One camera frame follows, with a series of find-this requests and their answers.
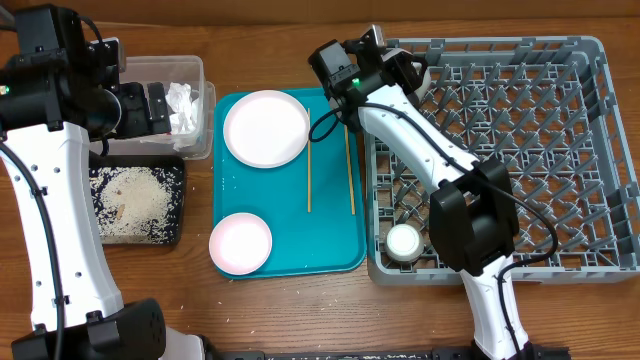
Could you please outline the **grey bowl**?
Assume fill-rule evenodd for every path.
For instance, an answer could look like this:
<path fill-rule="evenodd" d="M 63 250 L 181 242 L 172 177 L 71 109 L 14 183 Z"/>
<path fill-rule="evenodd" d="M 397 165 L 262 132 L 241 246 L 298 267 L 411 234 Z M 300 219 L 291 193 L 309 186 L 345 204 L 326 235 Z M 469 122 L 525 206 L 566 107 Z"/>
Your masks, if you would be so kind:
<path fill-rule="evenodd" d="M 427 61 L 405 49 L 394 48 L 383 56 L 383 63 L 410 102 L 419 107 L 431 84 Z"/>

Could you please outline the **white napkin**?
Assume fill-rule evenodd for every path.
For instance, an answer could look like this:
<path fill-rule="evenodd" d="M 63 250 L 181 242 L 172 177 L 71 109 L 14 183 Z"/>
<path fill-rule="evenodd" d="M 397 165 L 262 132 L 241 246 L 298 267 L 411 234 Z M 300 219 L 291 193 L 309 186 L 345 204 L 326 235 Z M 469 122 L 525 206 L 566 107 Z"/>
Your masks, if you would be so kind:
<path fill-rule="evenodd" d="M 171 82 L 165 95 L 173 149 L 184 151 L 200 136 L 200 92 L 187 83 Z"/>

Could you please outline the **white cup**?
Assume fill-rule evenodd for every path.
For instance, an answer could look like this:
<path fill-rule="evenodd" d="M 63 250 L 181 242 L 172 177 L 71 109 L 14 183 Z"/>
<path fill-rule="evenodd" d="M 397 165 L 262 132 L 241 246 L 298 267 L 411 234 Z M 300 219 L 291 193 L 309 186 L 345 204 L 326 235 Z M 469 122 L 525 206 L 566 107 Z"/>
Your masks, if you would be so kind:
<path fill-rule="evenodd" d="M 424 238 L 414 227 L 398 224 L 387 233 L 385 250 L 398 263 L 412 263 L 424 251 Z"/>

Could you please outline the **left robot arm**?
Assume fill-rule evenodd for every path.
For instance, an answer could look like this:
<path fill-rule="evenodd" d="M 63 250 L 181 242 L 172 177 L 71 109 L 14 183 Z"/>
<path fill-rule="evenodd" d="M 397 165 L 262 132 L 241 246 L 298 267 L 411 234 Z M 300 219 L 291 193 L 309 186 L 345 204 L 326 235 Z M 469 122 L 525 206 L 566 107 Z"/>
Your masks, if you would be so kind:
<path fill-rule="evenodd" d="M 1 74 L 1 156 L 18 202 L 33 330 L 17 359 L 211 359 L 152 300 L 125 303 L 107 265 L 89 185 L 89 144 L 169 128 L 163 86 L 102 81 L 60 62 Z"/>

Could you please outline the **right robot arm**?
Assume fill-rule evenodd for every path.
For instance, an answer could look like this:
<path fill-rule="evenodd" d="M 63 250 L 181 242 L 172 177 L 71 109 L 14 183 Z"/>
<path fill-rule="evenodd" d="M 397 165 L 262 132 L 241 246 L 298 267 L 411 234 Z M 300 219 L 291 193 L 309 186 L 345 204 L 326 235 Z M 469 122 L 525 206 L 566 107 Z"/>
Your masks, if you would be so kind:
<path fill-rule="evenodd" d="M 460 274 L 474 318 L 474 350 L 486 359 L 520 359 L 529 343 L 512 280 L 518 221 L 508 172 L 480 161 L 419 111 L 431 83 L 425 59 L 404 49 L 347 50 L 333 41 L 309 58 L 333 114 L 381 140 L 429 194 L 429 240 Z"/>

